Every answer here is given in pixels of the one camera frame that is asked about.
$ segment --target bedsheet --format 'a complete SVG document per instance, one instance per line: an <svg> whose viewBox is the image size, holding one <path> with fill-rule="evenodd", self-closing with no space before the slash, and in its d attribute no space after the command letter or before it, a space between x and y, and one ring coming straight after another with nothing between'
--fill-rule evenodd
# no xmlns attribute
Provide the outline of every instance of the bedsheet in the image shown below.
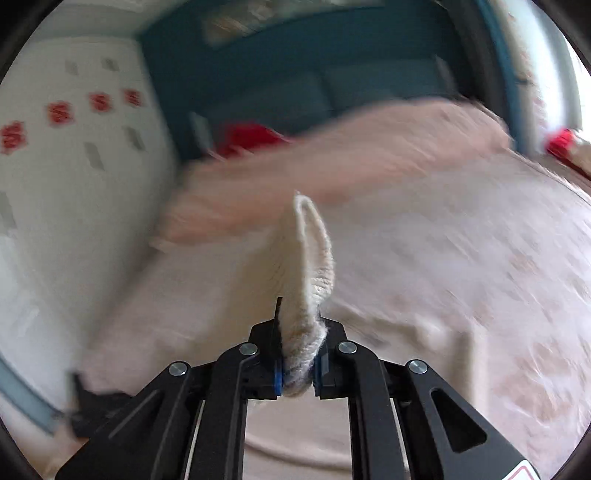
<svg viewBox="0 0 591 480"><path fill-rule="evenodd" d="M510 151L319 205L335 290L323 315L381 358L423 358L549 479L591 421L591 199ZM170 362L215 360L272 318L268 229L147 268L86 356L134 394ZM346 403L249 409L244 478L350 478Z"/></svg>

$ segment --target pink fabric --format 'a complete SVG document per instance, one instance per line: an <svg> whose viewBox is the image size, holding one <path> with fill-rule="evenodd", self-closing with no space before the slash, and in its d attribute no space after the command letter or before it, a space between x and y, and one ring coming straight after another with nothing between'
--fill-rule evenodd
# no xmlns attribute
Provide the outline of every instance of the pink fabric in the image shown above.
<svg viewBox="0 0 591 480"><path fill-rule="evenodd" d="M501 123L475 105L421 100L375 106L239 163L195 164L153 243L165 249L236 235L273 223L295 191L337 203L510 144Z"/></svg>

